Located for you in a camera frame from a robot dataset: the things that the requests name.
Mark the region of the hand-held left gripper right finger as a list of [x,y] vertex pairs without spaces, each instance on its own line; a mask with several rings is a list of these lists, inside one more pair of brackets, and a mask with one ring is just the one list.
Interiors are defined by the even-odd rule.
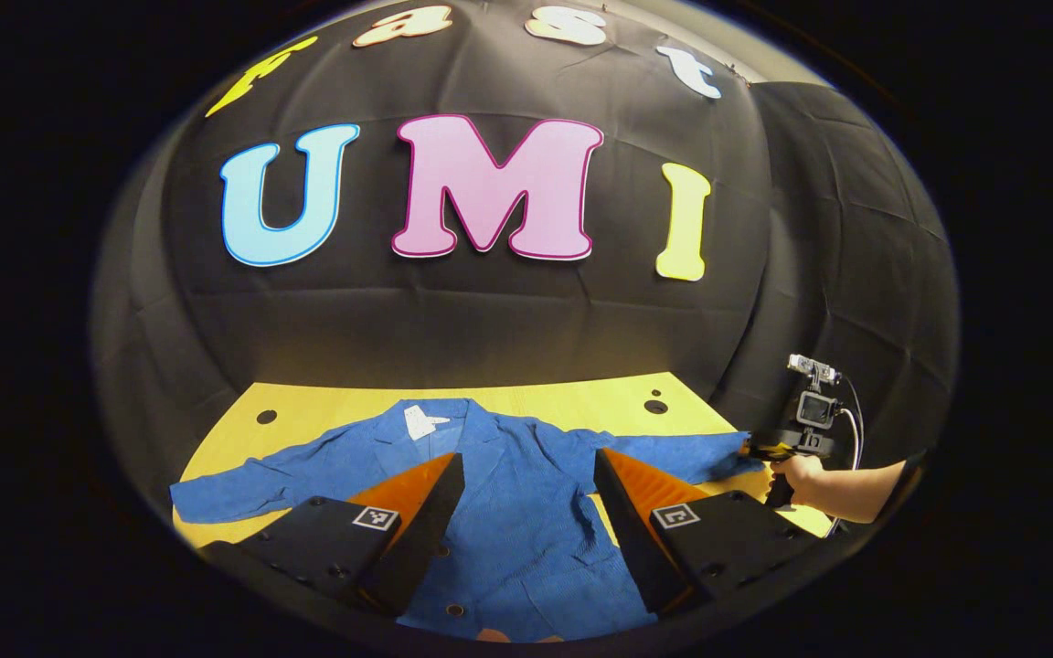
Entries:
[[740,490],[707,494],[625,453],[600,448],[594,482],[649,612],[669,618],[777,586],[819,535]]

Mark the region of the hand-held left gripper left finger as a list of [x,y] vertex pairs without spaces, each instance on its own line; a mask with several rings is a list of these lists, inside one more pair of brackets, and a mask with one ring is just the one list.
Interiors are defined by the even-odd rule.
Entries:
[[238,542],[200,549],[208,565],[282,597],[404,615],[465,487],[463,455],[410,468],[346,501],[310,496]]

